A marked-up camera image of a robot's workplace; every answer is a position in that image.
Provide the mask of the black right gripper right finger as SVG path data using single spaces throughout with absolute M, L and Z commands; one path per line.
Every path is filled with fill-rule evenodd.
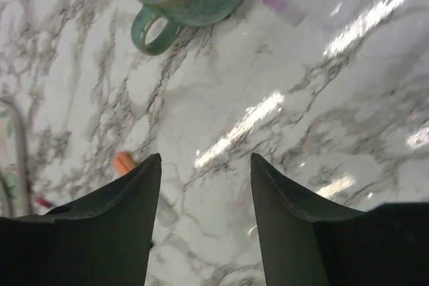
M 362 212 L 251 156 L 251 190 L 268 285 L 427 285 L 428 204 Z

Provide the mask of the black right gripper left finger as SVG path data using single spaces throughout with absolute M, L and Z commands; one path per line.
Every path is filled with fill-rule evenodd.
M 143 285 L 162 158 L 43 215 L 1 219 L 2 285 Z

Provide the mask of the pink thin pen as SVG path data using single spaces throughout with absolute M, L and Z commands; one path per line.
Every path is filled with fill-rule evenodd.
M 47 199 L 45 199 L 42 196 L 35 196 L 34 201 L 36 202 L 36 204 L 38 204 L 39 206 L 44 207 L 46 209 L 52 209 L 55 207 L 55 205 L 53 203 L 51 203 L 50 201 L 48 201 Z

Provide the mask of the orange pen cap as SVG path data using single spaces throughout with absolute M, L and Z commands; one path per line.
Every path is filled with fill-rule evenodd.
M 125 175 L 135 168 L 135 162 L 131 156 L 124 151 L 118 152 L 113 160 L 112 165 L 119 175 Z

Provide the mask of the small pink pen cap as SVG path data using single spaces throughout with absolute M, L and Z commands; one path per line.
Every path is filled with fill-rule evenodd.
M 262 0 L 262 3 L 292 27 L 300 25 L 305 19 L 305 13 L 290 0 Z

